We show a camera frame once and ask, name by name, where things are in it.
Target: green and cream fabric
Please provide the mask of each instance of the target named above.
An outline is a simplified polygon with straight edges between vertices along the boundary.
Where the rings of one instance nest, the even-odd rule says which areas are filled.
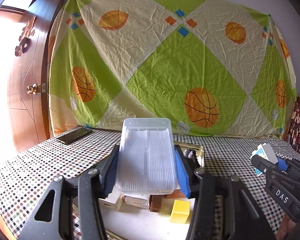
[[[55,134],[167,117],[175,133],[282,136],[296,100],[271,17],[224,0],[68,0],[48,55]]]

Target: basketball print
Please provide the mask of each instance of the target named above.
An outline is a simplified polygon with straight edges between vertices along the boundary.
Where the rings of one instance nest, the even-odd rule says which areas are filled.
[[[285,58],[289,57],[290,52],[288,50],[287,44],[282,39],[280,39],[280,45],[281,45],[281,48],[283,50],[284,57]]]
[[[199,127],[209,128],[218,121],[218,102],[216,98],[204,88],[194,88],[187,93],[185,108],[190,121]]]
[[[182,121],[177,122],[177,130],[181,134],[188,134],[190,132],[190,127]]]
[[[79,100],[84,103],[90,102],[96,94],[90,74],[82,67],[72,69],[72,86]]]
[[[226,36],[231,41],[241,44],[246,40],[246,30],[238,23],[229,22],[226,26]]]
[[[103,15],[99,21],[99,26],[105,30],[119,30],[127,22],[129,14],[114,10]]]
[[[287,104],[286,86],[282,79],[277,81],[275,86],[275,99],[280,108],[284,108]]]
[[[277,109],[274,109],[274,110],[272,111],[272,114],[271,114],[272,121],[277,120],[278,114],[279,114],[279,112],[277,111]]]
[[[54,134],[56,134],[56,135],[58,135],[58,134],[61,134],[61,133],[63,133],[63,132],[65,132],[65,131],[63,131],[62,129],[60,129],[59,127],[55,127],[54,128],[54,130],[53,130],[53,133]]]
[[[73,110],[77,110],[77,103],[75,102],[73,97],[70,97],[70,105]]]

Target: white plastic tray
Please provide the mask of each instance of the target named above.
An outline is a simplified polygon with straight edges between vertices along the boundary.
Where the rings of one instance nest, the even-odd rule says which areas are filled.
[[[116,186],[123,193],[165,195],[178,184],[168,118],[123,122]]]

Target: brass door handle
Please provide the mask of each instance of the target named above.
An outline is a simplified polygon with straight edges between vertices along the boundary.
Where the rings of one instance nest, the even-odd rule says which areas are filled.
[[[32,86],[27,86],[27,94],[36,94],[38,92],[38,85],[34,83]]]

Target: yellow sponge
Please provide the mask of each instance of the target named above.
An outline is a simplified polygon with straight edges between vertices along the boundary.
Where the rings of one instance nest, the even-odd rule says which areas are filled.
[[[170,215],[170,222],[184,224],[186,223],[189,214],[190,202],[183,200],[175,200]]]

